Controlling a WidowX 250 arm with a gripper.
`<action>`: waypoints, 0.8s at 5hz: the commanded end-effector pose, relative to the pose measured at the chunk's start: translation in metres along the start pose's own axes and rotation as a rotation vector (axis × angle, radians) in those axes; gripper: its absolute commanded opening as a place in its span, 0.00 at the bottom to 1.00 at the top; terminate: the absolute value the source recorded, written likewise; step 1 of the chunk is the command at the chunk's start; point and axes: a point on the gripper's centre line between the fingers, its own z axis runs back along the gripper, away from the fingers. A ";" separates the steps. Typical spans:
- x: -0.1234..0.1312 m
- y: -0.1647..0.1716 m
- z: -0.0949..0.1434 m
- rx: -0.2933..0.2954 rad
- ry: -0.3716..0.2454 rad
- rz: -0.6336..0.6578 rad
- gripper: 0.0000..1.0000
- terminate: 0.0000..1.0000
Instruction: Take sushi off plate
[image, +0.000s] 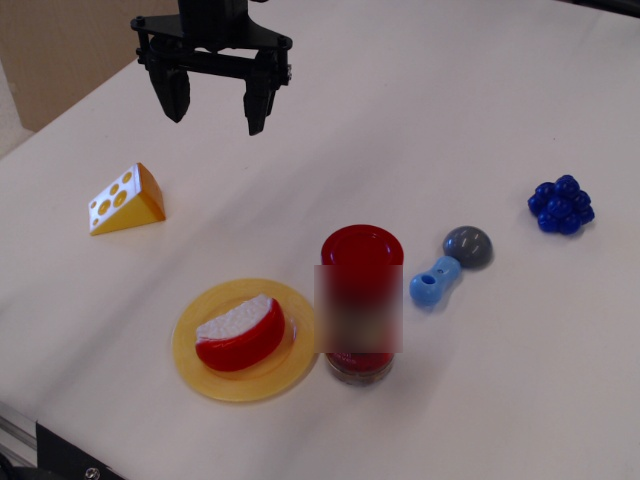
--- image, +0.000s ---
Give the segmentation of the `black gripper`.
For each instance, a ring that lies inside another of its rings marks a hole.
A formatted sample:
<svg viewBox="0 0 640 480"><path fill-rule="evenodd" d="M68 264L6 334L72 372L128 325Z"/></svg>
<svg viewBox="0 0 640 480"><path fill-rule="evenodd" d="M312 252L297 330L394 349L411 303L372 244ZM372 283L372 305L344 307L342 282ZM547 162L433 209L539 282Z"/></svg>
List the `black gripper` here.
<svg viewBox="0 0 640 480"><path fill-rule="evenodd" d="M174 15L131 21L145 67L164 114L179 123L190 105L187 72L244 79L245 117L261 133L278 86L291 80L291 38L255 23L247 1L180 1Z"/></svg>

